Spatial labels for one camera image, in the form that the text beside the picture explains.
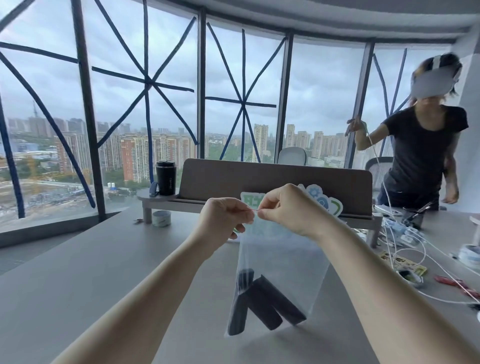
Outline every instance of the window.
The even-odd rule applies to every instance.
[[[18,3],[3,1],[0,18]],[[69,2],[36,1],[2,31],[0,41],[0,96],[19,179],[14,193],[0,139],[0,231],[95,213]],[[5,43],[54,52],[67,61],[5,49]]]
[[[344,166],[363,49],[294,38],[283,148],[305,149],[309,166]]]
[[[205,158],[273,163],[284,38],[243,31],[245,89],[242,29],[217,22],[207,24]],[[245,112],[241,108],[243,93],[248,96],[244,99]]]
[[[135,203],[137,191],[156,180],[158,160],[177,163],[178,188],[183,163],[197,157],[197,23],[190,14],[148,7],[145,63],[141,3],[83,4],[105,203],[112,211]],[[148,92],[145,74],[155,82]]]
[[[448,52],[448,49],[449,47],[442,46],[375,46],[362,114],[362,120],[367,123],[369,132],[373,132],[388,115],[409,106],[410,77],[413,71],[416,70],[423,60]],[[403,72],[400,74],[404,56]],[[382,86],[380,74],[385,82],[385,90]],[[398,81],[398,92],[395,95]],[[384,92],[386,93],[387,102],[385,102]],[[392,140],[390,138],[387,138],[385,143],[377,143],[374,148],[378,156],[393,156]],[[372,158],[375,158],[373,148],[355,151],[352,167],[364,169],[367,161]]]

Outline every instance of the sky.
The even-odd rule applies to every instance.
[[[0,17],[20,0],[2,0]],[[83,0],[87,50],[90,66],[142,77],[116,39],[94,0]],[[138,62],[144,65],[143,8],[133,0],[102,0],[113,23]],[[194,14],[178,10],[149,7],[149,74],[152,77],[174,49]],[[210,21],[242,93],[241,28]],[[279,45],[282,35],[246,29],[246,88]],[[75,36],[70,2],[36,0],[2,33],[0,41],[35,47],[76,58]],[[379,45],[375,48],[381,66],[389,103],[391,103],[400,68],[403,48],[408,45]],[[323,131],[326,135],[343,133],[352,117],[360,75],[364,44],[295,38],[286,124],[295,124],[295,132]],[[447,52],[448,46],[416,46],[408,49],[396,105],[409,94],[410,75],[425,58]],[[53,117],[84,119],[78,66],[45,56],[9,49],[0,51],[17,68],[38,93]],[[254,124],[266,124],[276,134],[283,47],[260,77],[249,101],[275,104],[277,108],[248,106]],[[97,121],[115,122],[138,96],[143,84],[90,71],[94,109]],[[197,117],[197,23],[177,54],[161,73],[158,82],[189,87],[195,93],[163,89],[165,95],[196,131]],[[214,39],[207,29],[206,82],[207,96],[237,99]],[[169,106],[150,90],[152,128],[183,127]],[[32,99],[11,72],[0,63],[0,96],[6,118],[28,118],[33,115]],[[205,102],[207,133],[228,134],[238,114],[238,104],[207,100]],[[369,77],[362,119],[370,130],[385,119],[382,86],[374,65]],[[141,100],[124,122],[134,129],[145,127],[145,103]],[[241,134],[241,119],[235,130]]]

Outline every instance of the chair back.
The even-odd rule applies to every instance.
[[[384,176],[390,170],[392,164],[393,157],[378,157],[378,161],[377,158],[372,158],[365,164],[365,170],[373,176],[373,192],[380,192]]]
[[[289,164],[292,166],[304,166],[307,164],[307,153],[298,146],[289,146],[280,150],[278,164]]]

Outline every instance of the high-rise building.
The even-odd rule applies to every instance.
[[[268,125],[255,124],[253,128],[253,137],[255,139],[255,144],[257,145],[258,154],[263,160],[264,151],[267,150]],[[257,159],[257,154],[254,149],[252,149],[252,154],[252,162],[258,163],[259,160]]]
[[[197,147],[190,136],[153,135],[153,160],[172,160],[177,168],[183,168],[183,163],[188,158],[197,158]]]
[[[67,123],[65,122],[64,119],[53,118],[53,121],[55,122],[55,124],[58,126],[58,128],[60,129],[60,131],[61,131],[62,133],[68,131]]]
[[[315,132],[313,135],[312,158],[318,158],[322,155],[323,141],[324,133]]]
[[[298,132],[297,142],[295,143],[295,146],[298,146],[302,149],[307,149],[309,146],[309,142],[310,141],[309,141],[307,132]]]
[[[68,120],[68,131],[86,134],[86,124],[82,119],[72,118]]]
[[[47,119],[39,117],[28,118],[30,125],[30,131],[34,136],[49,138],[52,136],[51,126],[48,124]]]
[[[75,157],[80,169],[90,170],[91,164],[88,154],[88,142],[86,136],[82,133],[64,132],[63,137],[72,150],[72,154]],[[55,147],[57,148],[60,172],[74,173],[75,169],[73,168],[72,162],[70,161],[70,158],[68,158],[67,152],[63,148],[63,145],[57,136],[55,137]]]
[[[96,122],[96,131],[97,133],[106,133],[109,130],[109,125],[107,122]]]
[[[285,148],[295,146],[295,125],[287,124],[287,136],[285,139]]]
[[[334,135],[324,135],[322,138],[322,153],[320,154],[321,157],[328,157],[332,153],[332,145],[335,139]]]
[[[144,136],[120,139],[123,179],[142,182],[150,179],[148,167],[148,139]]]
[[[100,140],[105,133],[98,133]],[[119,170],[122,168],[120,136],[112,134],[98,149],[100,166],[103,170]]]
[[[334,156],[334,157],[337,157],[338,156],[338,145],[340,143],[340,139],[338,138],[337,135],[332,135],[331,136],[331,146],[330,146],[330,154],[329,156]]]
[[[343,133],[338,133],[336,137],[339,139],[338,142],[338,156],[339,157],[344,157],[345,154],[347,153],[347,142],[348,142],[348,137],[345,136]]]

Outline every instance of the plastic bag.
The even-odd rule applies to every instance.
[[[256,208],[263,195],[242,194],[242,200]],[[330,264],[325,254],[308,238],[257,216],[245,228],[225,336],[306,320]]]

